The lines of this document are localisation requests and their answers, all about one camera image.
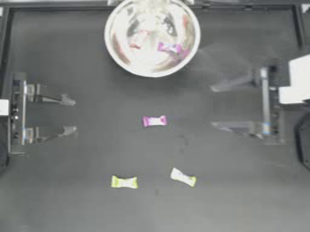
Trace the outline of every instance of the candy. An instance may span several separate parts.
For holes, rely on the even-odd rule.
[[[159,52],[167,52],[167,53],[183,52],[181,44],[162,43],[162,42],[159,42],[158,50]]]
[[[159,118],[155,117],[143,117],[143,125],[145,127],[151,126],[166,126],[167,125],[167,117],[162,115]]]
[[[113,188],[130,188],[138,189],[138,177],[130,179],[121,179],[117,176],[111,177],[111,187]]]
[[[131,47],[141,49],[143,46],[143,43],[147,40],[150,32],[147,30],[141,30],[135,35],[134,35],[134,39],[133,42],[130,44]]]
[[[174,180],[179,180],[182,182],[185,182],[186,184],[189,184],[191,187],[195,186],[197,184],[197,177],[190,177],[189,175],[186,175],[179,169],[174,168],[173,172],[171,172],[171,179]]]

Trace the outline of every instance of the pink candy wrapper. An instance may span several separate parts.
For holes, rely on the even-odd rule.
[[[143,126],[167,126],[167,117],[162,115],[159,118],[155,117],[143,117]]]
[[[159,43],[158,50],[161,52],[167,52],[167,53],[182,53],[182,45],[181,44],[170,44],[170,43]]]
[[[135,35],[134,35],[134,39],[133,42],[130,44],[131,47],[141,49],[143,46],[143,43],[147,40],[150,32],[147,30],[141,30]]]

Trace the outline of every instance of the purple candy wrapper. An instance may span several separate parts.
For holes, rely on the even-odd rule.
[[[182,45],[181,44],[170,44],[170,43],[159,43],[158,50],[161,52],[167,53],[182,53]]]
[[[162,115],[159,118],[155,117],[143,117],[143,126],[151,127],[151,126],[167,126],[167,117]]]

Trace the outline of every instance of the bowl rim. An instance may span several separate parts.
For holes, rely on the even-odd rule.
[[[191,61],[191,59],[194,58],[198,50],[199,50],[199,45],[201,45],[201,24],[199,24],[199,20],[194,14],[194,12],[191,11],[191,9],[189,8],[189,6],[181,2],[179,0],[170,0],[174,3],[178,3],[179,5],[182,5],[182,7],[186,9],[187,13],[190,14],[193,23],[194,23],[194,30],[195,30],[195,43],[191,49],[191,52],[187,56],[187,58],[182,61],[181,64],[178,64],[177,66],[174,66],[171,69],[162,71],[162,72],[141,72],[138,71],[135,68],[133,68],[130,65],[127,65],[123,60],[119,58],[119,56],[117,55],[113,47],[111,47],[111,43],[110,43],[110,29],[111,29],[111,24],[114,22],[115,16],[119,13],[119,11],[122,10],[122,8],[129,5],[130,3],[133,3],[135,0],[125,0],[118,6],[117,8],[113,10],[111,14],[110,14],[110,18],[109,21],[106,23],[106,28],[105,28],[105,41],[106,41],[106,46],[110,52],[110,55],[114,59],[114,61],[125,68],[126,71],[129,71],[130,73],[138,75],[138,76],[143,76],[143,77],[150,77],[150,78],[158,78],[158,77],[163,77],[167,75],[171,75],[173,73],[177,73],[181,69],[183,69],[183,67],[189,64],[189,62]]]

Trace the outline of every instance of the metal bowl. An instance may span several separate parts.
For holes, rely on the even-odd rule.
[[[199,21],[179,0],[126,0],[110,15],[105,38],[125,70],[163,77],[187,65],[199,49]]]

